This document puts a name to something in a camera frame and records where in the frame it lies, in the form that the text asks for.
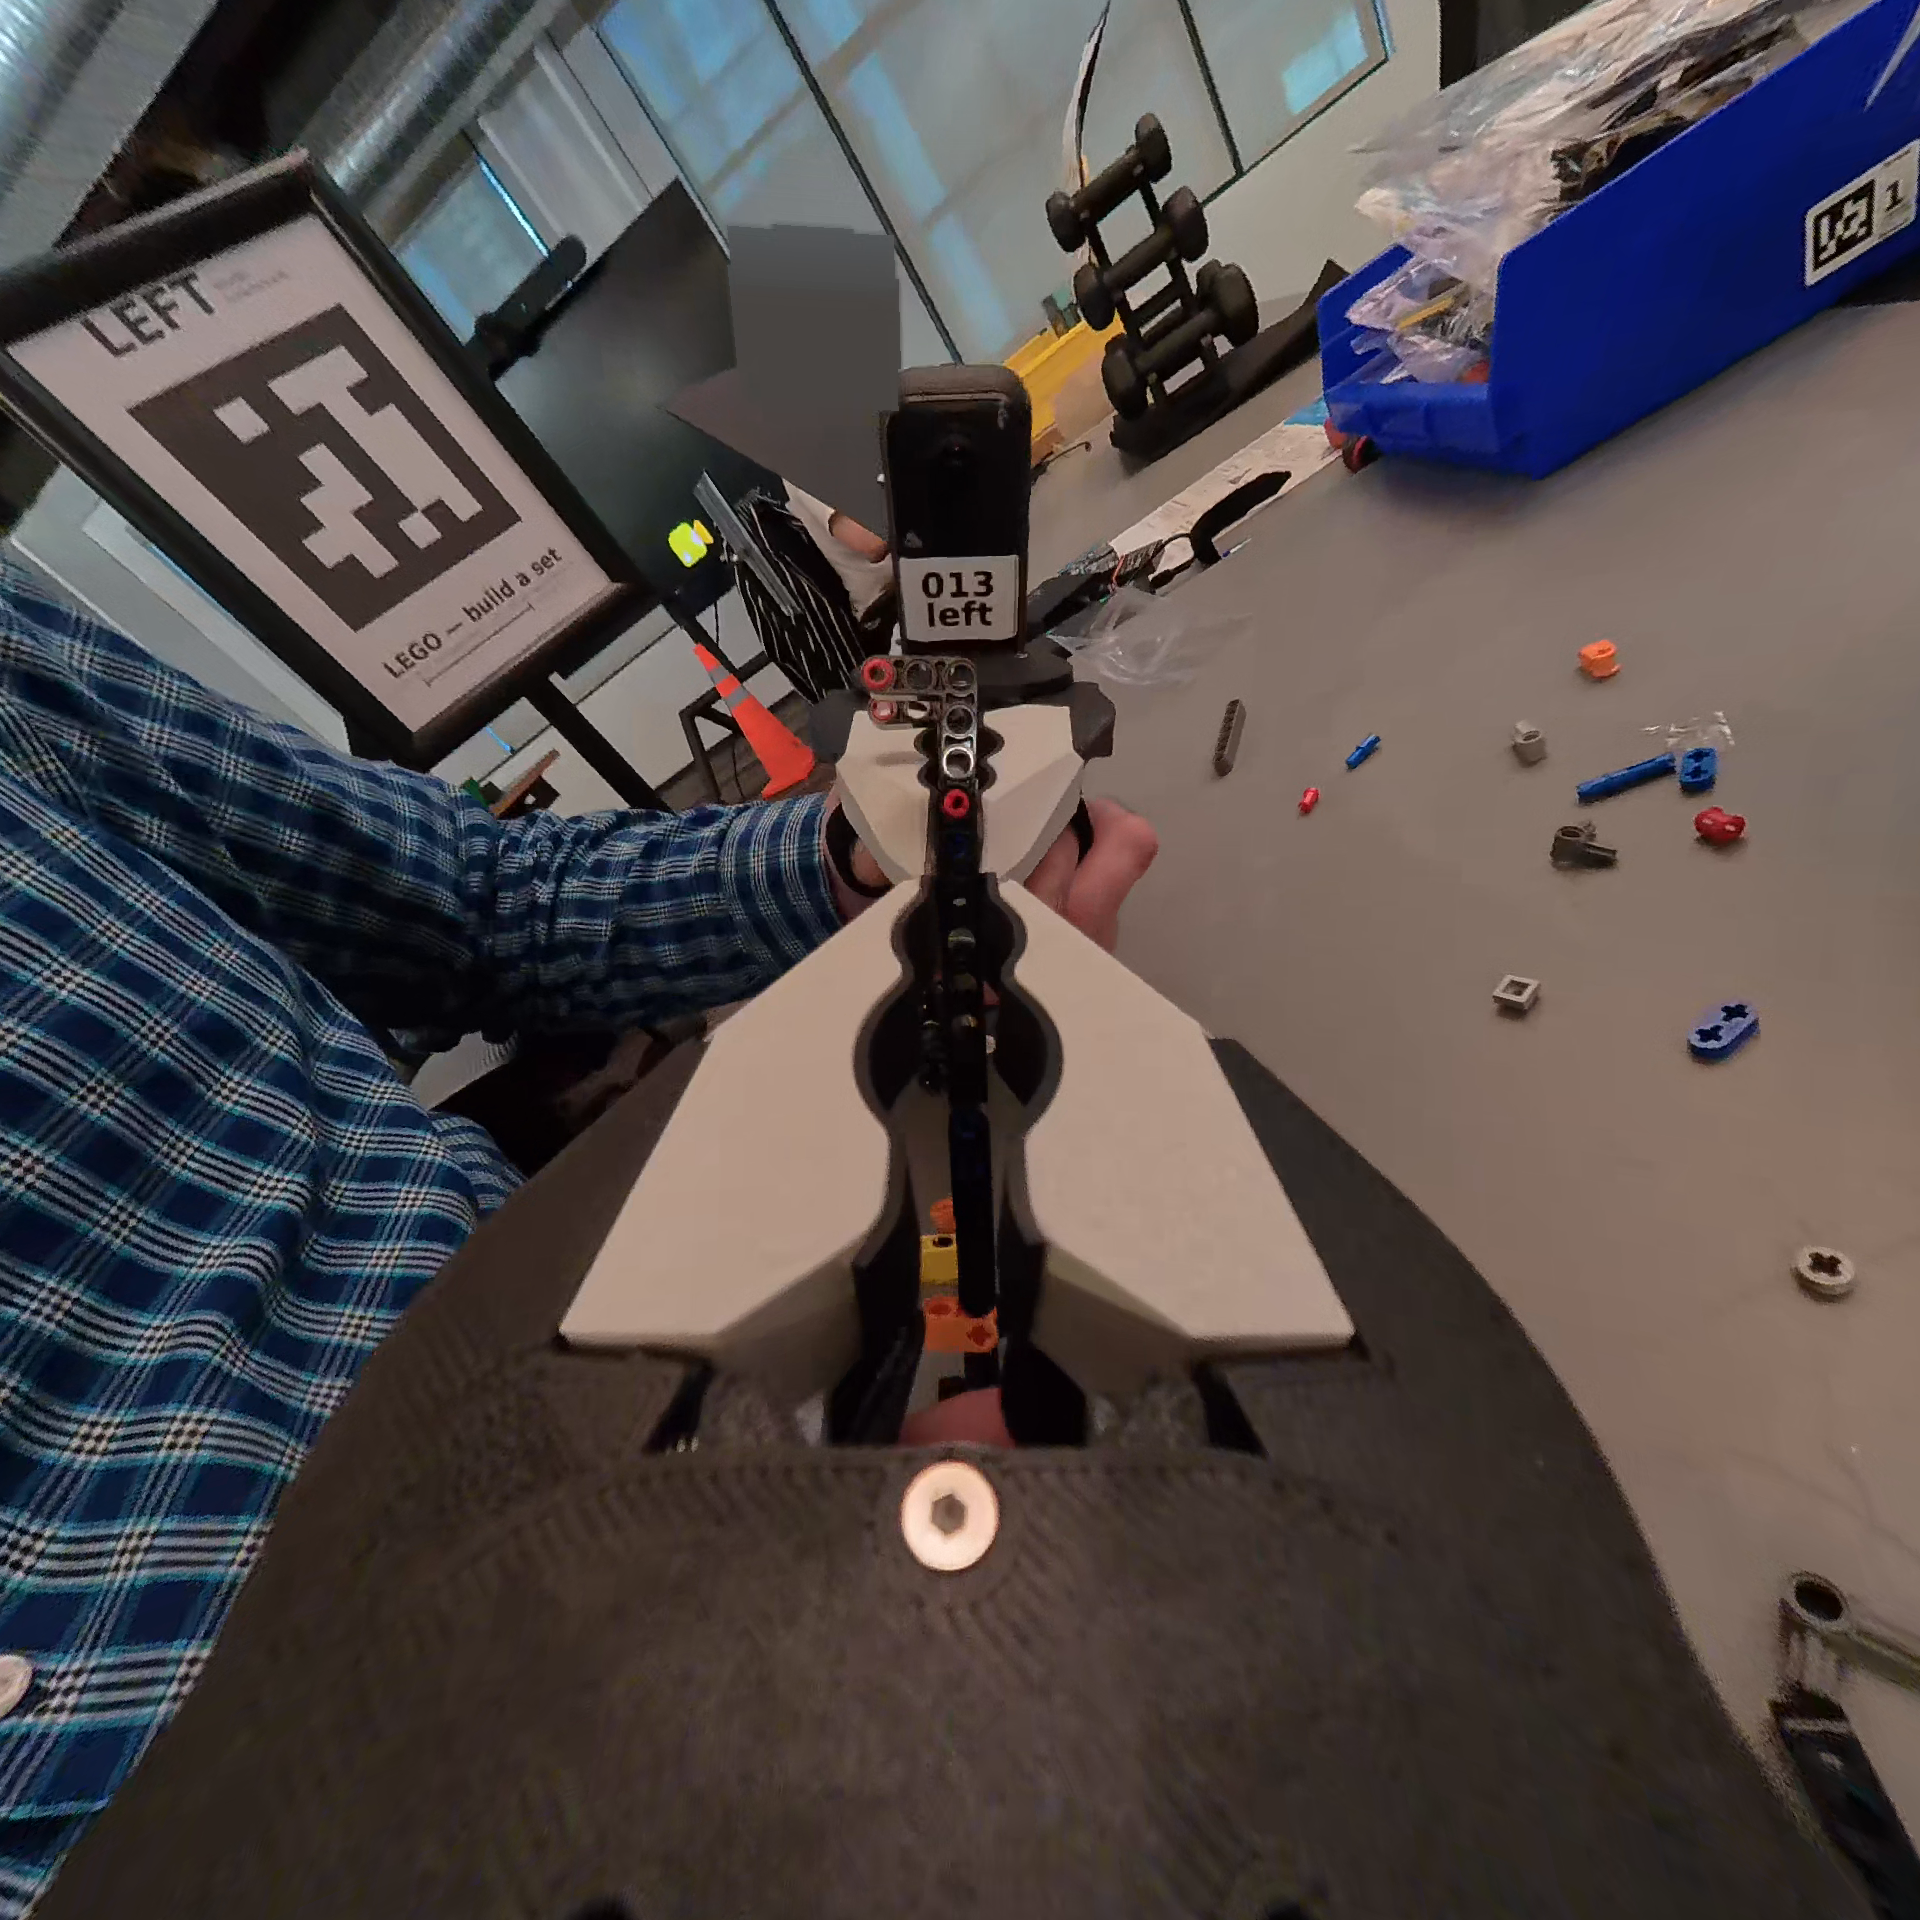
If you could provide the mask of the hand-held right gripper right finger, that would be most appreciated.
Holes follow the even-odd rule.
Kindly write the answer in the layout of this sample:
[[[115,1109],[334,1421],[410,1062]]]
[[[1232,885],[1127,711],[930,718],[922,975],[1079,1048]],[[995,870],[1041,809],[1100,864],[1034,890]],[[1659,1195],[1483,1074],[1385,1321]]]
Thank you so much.
[[[1342,1353],[1346,1305],[1209,1032],[1020,881],[1000,911],[1003,1419],[1082,1442],[1095,1398]]]

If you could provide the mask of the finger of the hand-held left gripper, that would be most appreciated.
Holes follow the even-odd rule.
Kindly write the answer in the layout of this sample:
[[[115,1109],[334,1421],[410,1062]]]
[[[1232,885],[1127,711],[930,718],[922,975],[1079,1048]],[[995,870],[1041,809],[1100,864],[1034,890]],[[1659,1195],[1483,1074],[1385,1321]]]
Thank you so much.
[[[1073,711],[1063,704],[992,707],[978,739],[992,747],[978,803],[984,870],[996,881],[1030,881],[1060,840],[1084,855],[1087,757],[1073,743]]]
[[[856,707],[832,793],[890,881],[924,878],[936,793],[922,735],[912,726],[880,726],[872,707]]]

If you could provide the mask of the black lego liftarm axle tube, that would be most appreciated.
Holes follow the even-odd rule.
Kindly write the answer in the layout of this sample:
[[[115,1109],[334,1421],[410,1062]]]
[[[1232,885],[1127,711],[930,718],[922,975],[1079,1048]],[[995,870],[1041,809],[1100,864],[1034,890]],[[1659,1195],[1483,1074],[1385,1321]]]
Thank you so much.
[[[966,819],[977,809],[982,765],[978,669],[969,655],[870,655],[857,669],[870,718],[915,747],[922,778],[942,811]]]

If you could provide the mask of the black lego chassis assembly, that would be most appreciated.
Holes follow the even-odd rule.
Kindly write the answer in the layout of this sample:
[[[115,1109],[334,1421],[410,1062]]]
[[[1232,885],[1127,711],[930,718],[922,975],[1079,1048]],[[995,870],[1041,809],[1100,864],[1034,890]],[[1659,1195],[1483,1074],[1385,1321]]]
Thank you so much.
[[[1002,1181],[995,1130],[995,1000],[1012,950],[996,878],[985,864],[985,811],[974,784],[932,778],[928,878],[907,920],[922,1005],[924,1079],[946,1103],[958,1303],[992,1321],[1002,1307]]]

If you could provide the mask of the clear bags of lego parts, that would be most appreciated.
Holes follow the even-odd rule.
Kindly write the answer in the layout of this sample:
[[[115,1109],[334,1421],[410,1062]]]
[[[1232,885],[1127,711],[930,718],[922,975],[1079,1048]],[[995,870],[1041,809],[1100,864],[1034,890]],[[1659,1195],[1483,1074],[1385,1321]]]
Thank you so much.
[[[1511,248],[1858,8],[1587,3],[1403,113],[1360,147],[1356,210],[1407,261],[1346,307],[1358,376],[1483,381]]]

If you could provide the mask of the orange traffic cone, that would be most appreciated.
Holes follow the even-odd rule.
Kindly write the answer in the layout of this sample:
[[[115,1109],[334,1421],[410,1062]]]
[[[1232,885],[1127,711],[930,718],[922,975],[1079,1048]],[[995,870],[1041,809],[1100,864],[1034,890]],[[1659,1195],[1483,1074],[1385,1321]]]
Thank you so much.
[[[764,799],[782,799],[798,793],[817,773],[815,749],[775,712],[755,697],[739,672],[706,641],[691,641],[696,658],[711,680],[711,690],[734,730],[747,743],[764,769]]]

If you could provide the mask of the yellow storage bin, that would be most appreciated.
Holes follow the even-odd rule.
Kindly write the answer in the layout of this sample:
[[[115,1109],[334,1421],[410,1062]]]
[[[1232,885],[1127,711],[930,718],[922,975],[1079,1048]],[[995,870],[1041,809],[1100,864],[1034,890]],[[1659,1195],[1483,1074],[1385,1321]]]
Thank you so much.
[[[1110,326],[1076,321],[1068,330],[1046,329],[1007,355],[1003,365],[1022,378],[1030,394],[1034,440],[1057,429],[1063,397],[1070,425],[1094,425],[1112,411],[1100,362],[1106,347],[1120,338],[1118,319]]]

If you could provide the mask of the black dumbbell rack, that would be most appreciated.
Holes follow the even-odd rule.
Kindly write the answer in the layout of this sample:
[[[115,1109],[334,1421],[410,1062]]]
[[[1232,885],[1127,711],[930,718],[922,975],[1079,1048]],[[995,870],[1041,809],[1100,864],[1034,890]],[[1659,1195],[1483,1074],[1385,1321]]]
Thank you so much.
[[[1048,197],[1055,242],[1076,257],[1073,304],[1104,338],[1112,443],[1153,463],[1320,352],[1318,306],[1348,272],[1328,261],[1308,296],[1262,321],[1244,267],[1209,256],[1209,216],[1190,186],[1160,199],[1171,143],[1158,113],[1073,190]]]

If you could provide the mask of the white instruction sheet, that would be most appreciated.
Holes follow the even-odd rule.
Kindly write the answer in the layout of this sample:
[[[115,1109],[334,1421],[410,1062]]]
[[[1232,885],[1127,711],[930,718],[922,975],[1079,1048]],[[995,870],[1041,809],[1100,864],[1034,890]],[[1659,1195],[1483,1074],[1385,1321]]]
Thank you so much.
[[[1211,542],[1287,490],[1337,463],[1323,421],[1284,421],[1262,431],[1187,489],[1110,536],[1118,550],[1166,536]]]

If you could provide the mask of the black monitor screen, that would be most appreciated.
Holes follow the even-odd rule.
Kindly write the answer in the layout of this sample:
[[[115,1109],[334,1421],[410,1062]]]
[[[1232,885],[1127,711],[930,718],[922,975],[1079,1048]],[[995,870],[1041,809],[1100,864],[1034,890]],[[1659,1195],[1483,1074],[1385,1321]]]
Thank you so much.
[[[730,257],[684,179],[666,186],[552,307],[534,349],[496,378],[662,597],[706,613],[734,586],[718,519],[697,498],[710,475],[727,502],[766,470],[667,401],[727,370],[732,359]],[[718,545],[681,567],[667,530],[697,517]]]

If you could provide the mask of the white curved banner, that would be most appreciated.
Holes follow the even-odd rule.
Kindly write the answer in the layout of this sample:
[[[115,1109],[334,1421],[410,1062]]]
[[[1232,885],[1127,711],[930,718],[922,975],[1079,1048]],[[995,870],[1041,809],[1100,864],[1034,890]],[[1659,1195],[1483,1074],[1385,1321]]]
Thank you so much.
[[[1087,153],[1087,120],[1089,120],[1089,102],[1090,89],[1098,74],[1098,56],[1100,48],[1112,21],[1113,1],[1103,1],[1100,11],[1095,13],[1094,27],[1082,45],[1076,56],[1076,67],[1073,77],[1073,86],[1068,94],[1068,107],[1063,111],[1063,169],[1060,169],[1060,190],[1073,197],[1076,194],[1090,177],[1089,174],[1089,153]]]

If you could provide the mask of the black framed marker sign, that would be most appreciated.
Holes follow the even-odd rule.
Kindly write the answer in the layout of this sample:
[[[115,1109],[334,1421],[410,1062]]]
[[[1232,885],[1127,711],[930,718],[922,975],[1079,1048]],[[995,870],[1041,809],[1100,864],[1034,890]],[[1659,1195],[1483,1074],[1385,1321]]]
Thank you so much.
[[[427,768],[650,590],[305,153],[4,270],[4,414],[360,751]]]

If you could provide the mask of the person's plaid shirt torso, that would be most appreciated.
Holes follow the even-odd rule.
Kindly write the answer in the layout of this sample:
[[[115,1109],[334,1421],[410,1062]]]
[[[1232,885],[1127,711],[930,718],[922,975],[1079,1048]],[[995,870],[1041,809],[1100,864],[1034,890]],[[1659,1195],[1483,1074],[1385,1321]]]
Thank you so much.
[[[368,928],[4,878],[4,1915],[199,1682],[320,1429],[515,1177]]]

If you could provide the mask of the blue storage bin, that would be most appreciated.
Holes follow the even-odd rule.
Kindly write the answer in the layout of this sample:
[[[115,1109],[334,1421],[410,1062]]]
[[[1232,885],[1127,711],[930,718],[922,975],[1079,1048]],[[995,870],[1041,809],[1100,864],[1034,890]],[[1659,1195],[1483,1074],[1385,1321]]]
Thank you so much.
[[[1318,306],[1334,440],[1550,475],[1750,352],[1916,264],[1916,3],[1833,32],[1513,247],[1483,381],[1358,376],[1348,304]]]

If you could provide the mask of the silver spiral air duct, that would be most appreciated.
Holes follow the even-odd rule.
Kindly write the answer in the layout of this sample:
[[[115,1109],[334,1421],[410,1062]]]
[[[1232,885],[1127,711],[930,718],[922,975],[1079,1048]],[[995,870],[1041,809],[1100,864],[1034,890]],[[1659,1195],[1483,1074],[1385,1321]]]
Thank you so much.
[[[414,190],[556,25],[592,3],[410,1],[356,51],[300,135],[360,208]]]
[[[2,248],[51,247],[202,27],[204,1],[2,3]]]

